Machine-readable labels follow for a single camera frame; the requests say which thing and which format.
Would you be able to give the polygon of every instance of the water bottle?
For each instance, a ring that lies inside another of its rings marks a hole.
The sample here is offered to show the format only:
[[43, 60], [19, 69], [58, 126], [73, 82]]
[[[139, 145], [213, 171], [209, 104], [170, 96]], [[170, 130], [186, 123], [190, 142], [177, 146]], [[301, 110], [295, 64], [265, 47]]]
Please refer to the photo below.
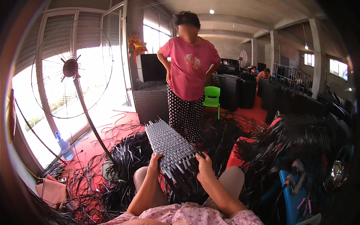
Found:
[[74, 151], [72, 150], [70, 143], [68, 140], [62, 139], [58, 131], [56, 131], [55, 134], [61, 149], [60, 152], [63, 155], [65, 161], [71, 160], [74, 157]]

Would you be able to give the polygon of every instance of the standing fan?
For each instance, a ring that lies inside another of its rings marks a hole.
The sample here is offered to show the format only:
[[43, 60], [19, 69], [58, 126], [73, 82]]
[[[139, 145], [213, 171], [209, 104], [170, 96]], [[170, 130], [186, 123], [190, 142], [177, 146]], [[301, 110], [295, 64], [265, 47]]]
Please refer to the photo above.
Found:
[[[62, 119], [85, 114], [100, 145], [114, 162], [88, 113], [108, 87], [112, 64], [110, 41], [99, 27], [81, 21], [55, 24], [45, 27], [33, 62], [31, 86], [45, 113]], [[47, 102], [42, 103], [40, 93]]]
[[240, 53], [240, 56], [238, 57], [239, 60], [239, 65], [241, 68], [244, 68], [246, 66], [247, 63], [247, 53], [246, 51], [242, 51]]

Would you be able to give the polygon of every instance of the fan pole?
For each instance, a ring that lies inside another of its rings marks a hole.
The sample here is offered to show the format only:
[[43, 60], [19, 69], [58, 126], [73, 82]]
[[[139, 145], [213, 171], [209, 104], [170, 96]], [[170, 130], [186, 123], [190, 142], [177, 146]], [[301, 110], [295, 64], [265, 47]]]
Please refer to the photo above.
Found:
[[109, 159], [113, 162], [114, 165], [116, 165], [115, 163], [115, 160], [114, 158], [111, 156], [110, 152], [108, 151], [108, 149], [106, 148], [103, 140], [101, 139], [98, 131], [96, 130], [94, 124], [93, 124], [93, 121], [91, 120], [90, 118], [90, 115], [89, 115], [89, 112], [87, 111], [87, 108], [86, 108], [86, 105], [85, 105], [85, 102], [84, 102], [84, 97], [82, 95], [82, 90], [81, 90], [81, 86], [80, 86], [80, 82], [79, 82], [79, 78], [76, 77], [74, 78], [74, 84], [75, 84], [75, 87], [76, 87], [76, 91], [77, 91], [77, 95], [79, 96], [79, 99], [80, 99], [80, 102], [81, 102], [81, 106], [82, 106], [82, 109], [84, 110], [84, 113], [85, 113], [85, 116], [87, 118], [87, 121], [88, 123], [90, 124], [90, 127], [91, 129], [93, 130], [94, 134], [95, 134], [95, 137], [98, 139], [101, 147], [103, 147], [106, 155], [109, 157]]

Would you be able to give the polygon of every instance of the ceiling light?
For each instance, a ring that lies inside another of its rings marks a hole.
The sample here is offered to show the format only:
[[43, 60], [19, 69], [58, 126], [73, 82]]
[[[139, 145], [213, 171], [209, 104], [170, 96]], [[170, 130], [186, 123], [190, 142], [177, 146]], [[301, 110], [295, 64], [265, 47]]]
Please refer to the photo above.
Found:
[[308, 50], [309, 47], [307, 46], [307, 43], [306, 43], [306, 33], [305, 33], [305, 26], [304, 26], [304, 24], [302, 25], [302, 29], [304, 30], [304, 36], [305, 36], [305, 49]]

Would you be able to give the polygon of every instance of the concrete column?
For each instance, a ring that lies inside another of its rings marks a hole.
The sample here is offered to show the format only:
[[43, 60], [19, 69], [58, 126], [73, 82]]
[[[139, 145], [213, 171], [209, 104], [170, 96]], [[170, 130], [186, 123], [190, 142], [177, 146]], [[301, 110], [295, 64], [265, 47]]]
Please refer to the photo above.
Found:
[[257, 67], [257, 38], [254, 35], [251, 39], [251, 65]]
[[326, 80], [326, 56], [324, 48], [324, 33], [317, 18], [309, 19], [312, 40], [314, 42], [315, 67], [312, 79], [312, 98], [317, 99], [318, 94], [324, 92]]
[[270, 61], [270, 71], [274, 73], [274, 63], [280, 63], [280, 51], [279, 51], [279, 34], [277, 30], [270, 31], [271, 39], [271, 61]]

